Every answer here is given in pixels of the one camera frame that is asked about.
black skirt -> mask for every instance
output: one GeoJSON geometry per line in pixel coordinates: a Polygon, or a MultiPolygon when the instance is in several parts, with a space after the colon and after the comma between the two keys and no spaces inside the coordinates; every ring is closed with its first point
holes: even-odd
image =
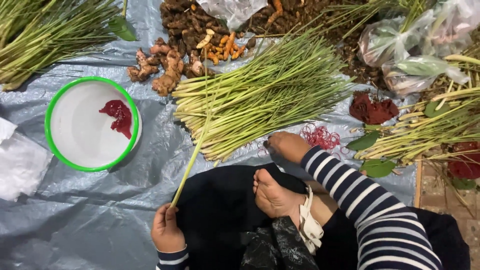
{"type": "MultiPolygon", "coordinates": [[[[312,257],[296,229],[291,229],[293,223],[289,217],[272,220],[256,206],[253,175],[261,168],[267,169],[281,186],[306,193],[302,180],[281,172],[273,163],[219,167],[187,179],[177,204],[177,225],[185,235],[190,270],[356,270],[358,244],[353,222],[337,210],[323,227],[322,246],[312,257]],[[286,245],[281,246],[278,237],[285,239],[281,243],[286,245]],[[290,252],[285,256],[282,249],[286,246],[301,253],[290,252]],[[303,258],[301,263],[292,261],[298,256],[303,258]]],[[[455,219],[426,210],[411,210],[424,226],[444,269],[469,270],[468,245],[455,219]]]]}

tarp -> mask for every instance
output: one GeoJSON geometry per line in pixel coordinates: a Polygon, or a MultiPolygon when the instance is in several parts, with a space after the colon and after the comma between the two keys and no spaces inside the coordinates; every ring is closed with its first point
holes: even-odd
{"type": "MultiPolygon", "coordinates": [[[[53,95],[80,76],[101,76],[122,85],[133,97],[142,115],[143,134],[137,147],[120,164],[108,171],[78,172],[53,158],[38,191],[20,196],[17,202],[0,200],[0,269],[2,270],[145,270],[154,269],[156,250],[150,227],[156,208],[169,201],[177,189],[193,152],[187,131],[173,117],[176,105],[171,97],[159,97],[150,81],[132,83],[125,66],[135,64],[138,47],[167,39],[161,25],[160,0],[130,0],[127,18],[137,29],[139,41],[115,41],[97,58],[80,57],[51,67],[33,77],[19,91],[0,93],[0,116],[18,125],[17,131],[48,148],[44,117],[53,95]]],[[[349,130],[361,123],[348,115],[346,100],[324,123],[338,132],[342,146],[349,130]]],[[[302,125],[289,128],[299,132],[302,125]]],[[[259,150],[260,138],[239,149],[221,165],[271,162],[259,150]]],[[[342,160],[353,164],[353,153],[342,160]]],[[[301,170],[280,161],[287,172],[301,170]]],[[[212,168],[199,155],[192,174],[212,168]]],[[[401,169],[378,182],[411,205],[415,190],[415,167],[401,169]]]]}

white bandage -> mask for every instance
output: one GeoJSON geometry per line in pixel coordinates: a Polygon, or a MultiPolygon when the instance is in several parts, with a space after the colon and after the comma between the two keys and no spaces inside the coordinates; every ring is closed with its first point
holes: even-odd
{"type": "Polygon", "coordinates": [[[324,235],[324,231],[320,224],[313,218],[310,213],[312,207],[313,192],[310,186],[307,187],[308,198],[303,205],[300,205],[300,236],[305,242],[305,245],[310,251],[310,254],[315,254],[317,248],[322,245],[320,239],[324,235]]]}

foot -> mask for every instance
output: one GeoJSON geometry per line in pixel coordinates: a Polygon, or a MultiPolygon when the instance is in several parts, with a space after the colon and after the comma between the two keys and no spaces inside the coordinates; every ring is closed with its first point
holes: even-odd
{"type": "Polygon", "coordinates": [[[305,203],[305,195],[280,186],[265,169],[255,172],[253,192],[255,203],[267,216],[290,216],[297,229],[300,228],[300,205],[305,203]]]}

person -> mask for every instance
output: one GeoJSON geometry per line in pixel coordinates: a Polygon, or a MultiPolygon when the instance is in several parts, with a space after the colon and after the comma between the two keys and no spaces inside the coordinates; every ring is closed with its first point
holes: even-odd
{"type": "MultiPolygon", "coordinates": [[[[435,231],[432,236],[411,208],[319,146],[310,147],[299,135],[287,132],[274,133],[268,144],[285,159],[299,164],[322,185],[331,199],[293,192],[279,185],[269,171],[256,170],[250,192],[254,194],[256,206],[273,222],[270,229],[257,228],[249,240],[241,261],[242,269],[319,269],[319,264],[332,257],[345,263],[351,258],[347,255],[349,250],[358,253],[355,268],[359,270],[442,270],[442,262],[449,267],[454,265],[456,270],[469,269],[468,246],[459,237],[456,222],[448,225],[452,233],[444,235],[445,231],[435,228],[430,230],[435,231]],[[316,251],[315,258],[302,241],[304,237],[299,237],[303,226],[301,206],[308,200],[311,201],[311,216],[324,229],[323,245],[316,251]],[[348,235],[356,241],[344,241],[348,235]],[[445,252],[445,243],[454,251],[445,252]],[[335,249],[335,244],[340,246],[336,254],[328,251],[329,247],[335,249]],[[442,254],[442,259],[434,249],[442,254]],[[266,258],[268,254],[273,254],[270,259],[266,258]]],[[[178,211],[165,204],[155,213],[151,236],[157,248],[157,268],[160,270],[183,270],[189,266],[185,236],[177,226],[178,211]]],[[[348,267],[332,269],[352,269],[352,263],[347,263],[348,267]]]]}

